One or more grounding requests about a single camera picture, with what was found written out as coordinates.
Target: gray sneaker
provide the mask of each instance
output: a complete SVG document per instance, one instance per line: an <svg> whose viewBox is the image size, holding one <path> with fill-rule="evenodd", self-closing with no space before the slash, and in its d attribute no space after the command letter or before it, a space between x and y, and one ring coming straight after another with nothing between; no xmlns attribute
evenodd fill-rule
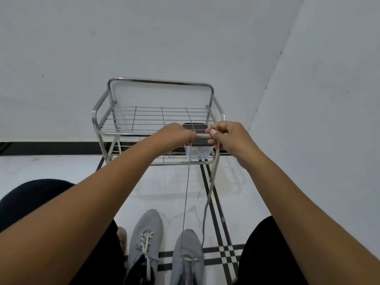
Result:
<svg viewBox="0 0 380 285"><path fill-rule="evenodd" d="M126 284L154 284L162 233L162 220L158 212L154 209L145 212L132 233Z"/></svg>
<svg viewBox="0 0 380 285"><path fill-rule="evenodd" d="M202 285L204 257L201 243L193 230L186 229L179 235L173 251L173 267L170 285Z"/></svg>

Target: thigh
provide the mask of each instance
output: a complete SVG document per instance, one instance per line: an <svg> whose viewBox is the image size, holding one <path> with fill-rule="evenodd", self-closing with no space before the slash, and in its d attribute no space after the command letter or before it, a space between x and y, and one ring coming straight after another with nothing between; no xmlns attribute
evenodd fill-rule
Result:
<svg viewBox="0 0 380 285"><path fill-rule="evenodd" d="M16 187L0 200L0 232L72 186L74 184L63 180L41 179ZM124 256L117 225L112 221L71 284L99 283L100 280L121 284L124 275Z"/></svg>
<svg viewBox="0 0 380 285"><path fill-rule="evenodd" d="M273 217L260 222L249 236L239 261L237 284L307 284Z"/></svg>

